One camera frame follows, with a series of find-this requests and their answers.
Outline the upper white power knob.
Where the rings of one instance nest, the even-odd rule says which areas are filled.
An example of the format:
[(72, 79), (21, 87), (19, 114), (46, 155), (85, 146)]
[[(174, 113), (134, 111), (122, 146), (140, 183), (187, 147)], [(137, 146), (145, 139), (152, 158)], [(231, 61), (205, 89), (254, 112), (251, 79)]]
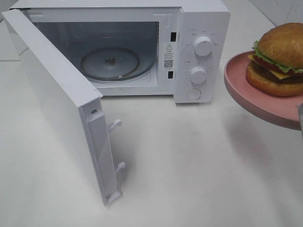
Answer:
[(213, 39), (207, 35), (201, 35), (193, 42), (195, 54), (198, 56), (207, 56), (212, 52)]

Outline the warning label with QR code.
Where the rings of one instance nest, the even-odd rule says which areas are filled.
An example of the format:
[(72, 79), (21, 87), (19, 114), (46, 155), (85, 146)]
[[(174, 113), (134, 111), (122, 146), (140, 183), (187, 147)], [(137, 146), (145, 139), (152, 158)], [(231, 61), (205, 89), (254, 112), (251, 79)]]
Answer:
[(174, 59), (176, 44), (174, 42), (165, 42), (163, 44), (163, 67), (166, 70), (174, 69)]

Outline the pink plate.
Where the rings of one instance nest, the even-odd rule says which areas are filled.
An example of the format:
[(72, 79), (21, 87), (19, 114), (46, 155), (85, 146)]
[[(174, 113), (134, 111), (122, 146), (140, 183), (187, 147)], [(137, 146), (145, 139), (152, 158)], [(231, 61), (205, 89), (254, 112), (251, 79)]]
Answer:
[(246, 80), (252, 51), (235, 55), (224, 67), (224, 82), (231, 97), (245, 110), (272, 124), (301, 130), (298, 106), (303, 96), (279, 97), (264, 93)]

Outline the round white door button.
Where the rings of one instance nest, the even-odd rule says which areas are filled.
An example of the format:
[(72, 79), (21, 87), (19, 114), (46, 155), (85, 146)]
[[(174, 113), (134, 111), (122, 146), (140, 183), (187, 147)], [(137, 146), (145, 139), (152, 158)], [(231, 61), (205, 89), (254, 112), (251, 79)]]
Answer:
[(197, 88), (193, 88), (187, 92), (187, 98), (190, 100), (198, 100), (201, 97), (201, 91)]

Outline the lower white timer knob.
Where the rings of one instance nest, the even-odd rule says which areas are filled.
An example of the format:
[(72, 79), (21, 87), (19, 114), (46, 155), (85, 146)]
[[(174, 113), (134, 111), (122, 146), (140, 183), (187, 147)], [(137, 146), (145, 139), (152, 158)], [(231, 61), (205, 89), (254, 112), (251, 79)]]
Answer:
[(194, 67), (190, 71), (190, 80), (193, 84), (202, 84), (206, 81), (206, 70), (203, 67)]

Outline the glass microwave turntable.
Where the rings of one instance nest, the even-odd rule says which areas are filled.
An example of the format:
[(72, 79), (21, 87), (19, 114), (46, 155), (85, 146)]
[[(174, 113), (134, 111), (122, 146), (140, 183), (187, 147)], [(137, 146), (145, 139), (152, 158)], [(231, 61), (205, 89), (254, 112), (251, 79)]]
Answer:
[(155, 64), (155, 37), (135, 39), (103, 37), (70, 47), (71, 63), (87, 78), (101, 82), (121, 82), (140, 77)]

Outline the burger with lettuce and cheese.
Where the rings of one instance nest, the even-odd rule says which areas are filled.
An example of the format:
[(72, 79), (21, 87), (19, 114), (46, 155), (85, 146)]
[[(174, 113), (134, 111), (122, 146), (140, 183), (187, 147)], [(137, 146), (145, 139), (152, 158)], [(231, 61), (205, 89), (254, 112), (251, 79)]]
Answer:
[(247, 81), (275, 96), (303, 93), (303, 24), (286, 23), (254, 42), (246, 69)]

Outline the white microwave oven body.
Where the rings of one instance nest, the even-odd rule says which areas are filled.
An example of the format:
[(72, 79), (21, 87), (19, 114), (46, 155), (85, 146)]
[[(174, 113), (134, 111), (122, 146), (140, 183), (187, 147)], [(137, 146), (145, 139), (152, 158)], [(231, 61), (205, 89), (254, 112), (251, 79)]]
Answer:
[[(19, 0), (18, 9), (63, 54), (82, 42), (103, 37), (157, 40), (152, 68), (140, 77), (121, 82), (101, 82), (85, 77), (103, 96), (172, 95), (176, 103), (205, 103), (212, 98), (223, 51), (230, 12), (220, 0)], [(213, 39), (207, 56), (195, 54), (193, 42), (201, 35)], [(174, 69), (163, 67), (163, 44), (174, 42)], [(206, 70), (206, 81), (193, 84), (190, 71)], [(193, 88), (198, 100), (187, 98)]]

